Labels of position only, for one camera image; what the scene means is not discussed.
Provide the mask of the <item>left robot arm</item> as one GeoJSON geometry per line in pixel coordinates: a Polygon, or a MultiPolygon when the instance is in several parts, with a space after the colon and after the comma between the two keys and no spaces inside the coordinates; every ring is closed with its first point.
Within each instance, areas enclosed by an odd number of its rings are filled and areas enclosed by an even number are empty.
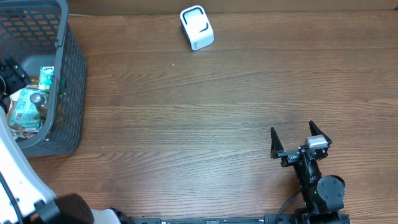
{"type": "Polygon", "coordinates": [[[57,197],[34,172],[10,132],[6,103],[30,83],[12,57],[1,60],[1,223],[131,223],[114,209],[91,209],[77,194],[57,197]]]}

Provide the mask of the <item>Kleenex tissue pocket pack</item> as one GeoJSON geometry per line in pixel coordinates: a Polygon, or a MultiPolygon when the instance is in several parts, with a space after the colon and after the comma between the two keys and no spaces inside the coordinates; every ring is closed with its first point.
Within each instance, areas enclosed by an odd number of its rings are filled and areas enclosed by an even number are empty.
{"type": "Polygon", "coordinates": [[[54,74],[55,67],[41,67],[39,73],[39,89],[43,91],[49,91],[52,85],[52,77],[54,74]]]}

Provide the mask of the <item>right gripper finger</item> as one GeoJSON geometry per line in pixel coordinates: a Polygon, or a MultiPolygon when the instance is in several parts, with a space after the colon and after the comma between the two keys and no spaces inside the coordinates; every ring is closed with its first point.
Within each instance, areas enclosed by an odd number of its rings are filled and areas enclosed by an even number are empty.
{"type": "Polygon", "coordinates": [[[284,148],[280,142],[277,132],[274,127],[271,127],[271,158],[277,159],[283,152],[284,148]]]}
{"type": "Polygon", "coordinates": [[[323,135],[323,137],[326,139],[328,144],[332,143],[332,140],[323,131],[321,131],[318,128],[318,126],[314,123],[314,121],[312,121],[312,120],[309,121],[309,127],[310,127],[310,132],[311,132],[312,136],[323,135]]]}

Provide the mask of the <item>mint green wipes pack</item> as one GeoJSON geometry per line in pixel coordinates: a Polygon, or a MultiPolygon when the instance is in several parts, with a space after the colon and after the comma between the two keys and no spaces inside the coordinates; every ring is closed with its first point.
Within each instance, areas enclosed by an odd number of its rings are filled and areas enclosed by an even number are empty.
{"type": "Polygon", "coordinates": [[[42,113],[37,110],[36,105],[30,100],[31,95],[34,93],[40,94],[47,101],[48,93],[46,91],[29,88],[22,89],[9,118],[11,127],[27,129],[28,131],[40,129],[42,113]]]}

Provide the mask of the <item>yellow oil bottle silver cap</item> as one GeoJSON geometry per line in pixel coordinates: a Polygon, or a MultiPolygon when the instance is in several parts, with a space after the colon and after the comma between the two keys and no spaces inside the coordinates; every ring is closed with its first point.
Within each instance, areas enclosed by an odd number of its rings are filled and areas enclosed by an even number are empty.
{"type": "Polygon", "coordinates": [[[30,102],[35,105],[41,117],[45,119],[47,117],[48,104],[44,95],[40,93],[33,93],[30,96],[30,102]]]}

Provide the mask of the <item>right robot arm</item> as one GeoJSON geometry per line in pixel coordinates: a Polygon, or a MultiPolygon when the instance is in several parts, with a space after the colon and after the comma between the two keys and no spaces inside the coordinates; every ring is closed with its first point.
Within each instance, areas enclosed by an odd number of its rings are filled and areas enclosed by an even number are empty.
{"type": "Polygon", "coordinates": [[[282,167],[292,166],[297,176],[299,190],[293,194],[272,217],[272,223],[350,223],[344,208],[345,182],[337,175],[322,176],[318,161],[328,156],[332,140],[313,121],[309,121],[311,136],[296,151],[285,151],[275,128],[271,128],[271,158],[280,159],[282,167]],[[304,207],[294,214],[283,216],[286,206],[302,195],[304,207]]]}

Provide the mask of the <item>brown Pantree snack pouch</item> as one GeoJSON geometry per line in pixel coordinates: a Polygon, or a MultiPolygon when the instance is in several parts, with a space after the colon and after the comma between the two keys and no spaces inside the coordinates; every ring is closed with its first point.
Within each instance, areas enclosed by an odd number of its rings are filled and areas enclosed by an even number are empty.
{"type": "MultiPolygon", "coordinates": [[[[39,86],[38,86],[38,84],[39,84],[39,78],[38,78],[38,76],[33,76],[33,77],[31,77],[31,80],[32,80],[32,83],[31,83],[30,85],[27,85],[25,88],[38,90],[38,89],[39,89],[39,86]]],[[[21,92],[22,89],[20,89],[19,91],[13,93],[13,94],[10,96],[10,99],[11,99],[11,106],[10,106],[9,112],[8,112],[8,114],[7,114],[7,122],[8,122],[8,125],[9,125],[9,118],[11,117],[11,113],[12,113],[13,110],[14,110],[14,109],[13,109],[13,106],[16,104],[16,101],[18,100],[18,97],[19,97],[20,92],[21,92]]],[[[40,131],[40,129],[38,129],[38,130],[36,130],[36,131],[28,131],[27,129],[15,128],[15,127],[11,127],[10,125],[9,125],[9,127],[10,127],[10,130],[11,130],[11,133],[12,133],[14,139],[17,139],[17,138],[29,139],[29,138],[31,138],[35,133],[37,133],[37,132],[40,131]]]]}

